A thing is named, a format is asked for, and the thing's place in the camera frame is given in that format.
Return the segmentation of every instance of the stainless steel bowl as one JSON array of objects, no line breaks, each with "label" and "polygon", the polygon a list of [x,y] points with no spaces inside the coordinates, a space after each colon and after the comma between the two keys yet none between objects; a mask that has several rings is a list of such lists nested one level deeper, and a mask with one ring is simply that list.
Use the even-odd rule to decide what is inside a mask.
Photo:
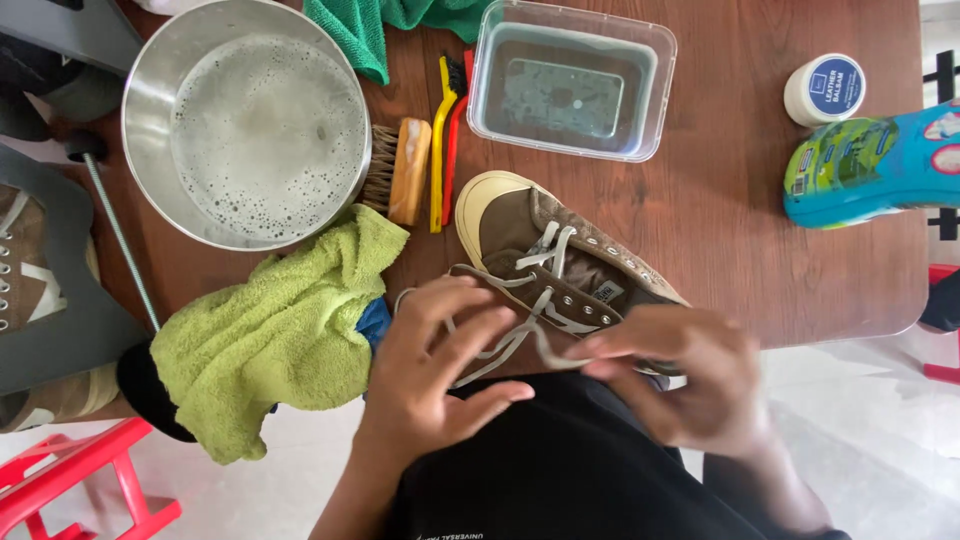
[{"label": "stainless steel bowl", "polygon": [[340,48],[263,0],[173,17],[140,52],[122,109],[147,199],[212,246],[269,250],[328,226],[360,191],[370,117]]}]

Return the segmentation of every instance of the green microfiber cloth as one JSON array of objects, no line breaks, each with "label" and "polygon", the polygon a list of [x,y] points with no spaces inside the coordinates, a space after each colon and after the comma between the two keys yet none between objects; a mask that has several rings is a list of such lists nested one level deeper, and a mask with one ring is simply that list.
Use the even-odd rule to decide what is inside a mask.
[{"label": "green microfiber cloth", "polygon": [[356,331],[383,295],[380,272],[409,234],[362,205],[285,258],[269,256],[246,284],[178,311],[150,353],[187,428],[214,461],[260,459],[260,426],[276,403],[343,405],[367,387],[370,344]]},{"label": "green microfiber cloth", "polygon": [[353,69],[378,85],[387,75],[384,23],[410,30],[420,23],[445,28],[467,43],[477,40],[491,0],[303,0],[303,14],[320,25],[347,55]]}]

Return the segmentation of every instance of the shoelace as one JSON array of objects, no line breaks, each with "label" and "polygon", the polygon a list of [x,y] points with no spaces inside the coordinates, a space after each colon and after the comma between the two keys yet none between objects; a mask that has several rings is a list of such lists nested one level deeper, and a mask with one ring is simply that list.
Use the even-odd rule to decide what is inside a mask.
[{"label": "shoelace", "polygon": [[[13,198],[13,204],[10,209],[7,211],[7,215],[0,220],[0,240],[10,240],[13,239],[13,235],[10,233],[9,229],[13,222],[16,221],[16,218],[20,217],[20,213],[24,208],[27,207],[27,202],[30,200],[30,195],[25,191],[20,191],[16,194],[16,197]],[[10,248],[0,244],[0,258],[7,257],[11,253]],[[0,261],[0,276],[4,274],[10,274],[11,268],[10,265]],[[5,282],[3,278],[0,278],[0,293],[10,292],[10,284]],[[0,298],[0,311],[3,311],[10,305],[9,302]],[[0,319],[0,331],[4,331],[10,327],[4,319]]]},{"label": "shoelace", "polygon": [[[560,231],[560,234],[557,235],[557,230],[559,229],[560,224],[558,224],[556,221],[551,221],[548,223],[543,231],[543,236],[541,236],[540,240],[538,240],[537,243],[527,251],[527,257],[520,258],[516,261],[516,269],[522,270],[535,265],[544,266],[544,264],[549,261],[550,274],[558,280],[562,280],[564,276],[564,256],[566,255],[566,244],[570,237],[577,233],[577,230],[567,225]],[[550,246],[553,245],[555,237],[557,239],[557,245],[551,248]],[[526,278],[520,278],[517,280],[503,280],[482,270],[477,270],[476,268],[473,268],[467,264],[454,264],[451,270],[454,268],[466,270],[474,276],[486,280],[489,284],[502,288],[518,287],[537,280],[537,274],[534,272],[530,272],[530,275]],[[412,290],[412,288],[405,289],[396,298],[396,302],[394,304],[394,314],[399,313],[400,300],[402,300],[405,294]],[[529,335],[531,332],[537,337],[537,353],[540,355],[540,359],[543,360],[543,364],[546,367],[552,370],[576,369],[591,363],[592,359],[570,360],[554,354],[553,349],[550,347],[550,342],[547,339],[546,332],[540,325],[537,324],[537,317],[546,311],[547,315],[549,315],[551,318],[565,324],[565,326],[561,327],[561,330],[564,331],[572,333],[584,333],[594,331],[599,328],[584,325],[563,317],[554,308],[553,303],[550,302],[550,299],[553,297],[553,292],[553,287],[547,285],[540,294],[540,297],[534,303],[533,308],[530,309],[530,315],[527,317],[527,320],[500,338],[500,340],[493,347],[492,351],[487,351],[477,355],[477,358],[487,359],[496,356],[503,351],[503,354],[501,354],[498,359],[467,375],[466,377],[457,380],[453,384],[452,388],[459,388],[464,384],[473,382],[474,380],[487,375],[489,372],[503,365],[503,363],[510,358],[514,351],[516,351],[523,340],[526,339],[527,335]],[[457,328],[453,323],[453,319],[446,319],[444,324],[446,325],[446,330],[449,333],[453,333],[453,331]]]}]

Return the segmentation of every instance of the clear plastic container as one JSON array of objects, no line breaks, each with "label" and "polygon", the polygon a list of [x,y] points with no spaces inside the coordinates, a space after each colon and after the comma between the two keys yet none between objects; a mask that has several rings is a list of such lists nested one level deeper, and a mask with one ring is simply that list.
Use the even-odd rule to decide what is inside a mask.
[{"label": "clear plastic container", "polygon": [[520,0],[484,12],[467,121],[520,146],[646,161],[660,145],[677,40],[623,17]]}]

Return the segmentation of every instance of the white jar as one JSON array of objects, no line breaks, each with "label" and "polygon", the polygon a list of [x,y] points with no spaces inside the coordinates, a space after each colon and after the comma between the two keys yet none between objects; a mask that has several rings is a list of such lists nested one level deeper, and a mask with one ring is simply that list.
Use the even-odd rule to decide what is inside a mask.
[{"label": "white jar", "polygon": [[794,71],[783,91],[783,104],[794,122],[817,128],[853,116],[866,94],[867,80],[860,65],[834,53]]}]

